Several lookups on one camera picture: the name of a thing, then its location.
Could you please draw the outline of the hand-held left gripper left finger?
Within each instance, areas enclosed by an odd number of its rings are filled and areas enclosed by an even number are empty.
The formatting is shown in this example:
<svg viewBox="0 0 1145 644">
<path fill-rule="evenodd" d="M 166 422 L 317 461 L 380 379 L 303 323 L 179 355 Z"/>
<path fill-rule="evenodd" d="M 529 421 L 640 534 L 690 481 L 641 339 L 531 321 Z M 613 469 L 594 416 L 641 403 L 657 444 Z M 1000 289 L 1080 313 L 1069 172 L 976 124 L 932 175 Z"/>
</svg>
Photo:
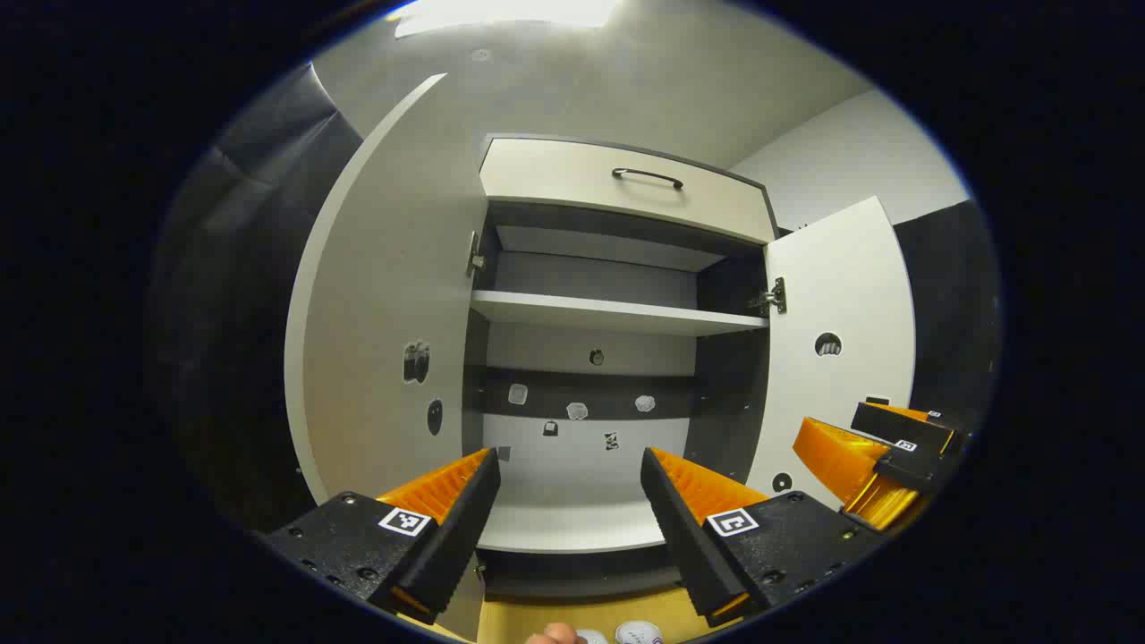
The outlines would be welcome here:
<svg viewBox="0 0 1145 644">
<path fill-rule="evenodd" d="M 485 448 L 377 497 L 339 493 L 260 541 L 345 595 L 431 626 L 471 567 L 499 463 Z"/>
</svg>

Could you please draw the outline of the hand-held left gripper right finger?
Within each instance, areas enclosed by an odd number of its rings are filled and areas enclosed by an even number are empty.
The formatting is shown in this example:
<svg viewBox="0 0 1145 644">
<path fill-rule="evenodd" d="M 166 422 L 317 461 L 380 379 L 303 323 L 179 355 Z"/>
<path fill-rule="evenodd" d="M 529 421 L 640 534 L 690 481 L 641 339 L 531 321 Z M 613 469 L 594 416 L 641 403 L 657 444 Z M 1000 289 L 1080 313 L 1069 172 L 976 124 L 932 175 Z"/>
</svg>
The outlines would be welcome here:
<svg viewBox="0 0 1145 644">
<path fill-rule="evenodd" d="M 654 447 L 641 457 L 640 484 L 692 607 L 710 627 L 785 606 L 886 541 L 810 494 L 766 496 Z"/>
</svg>

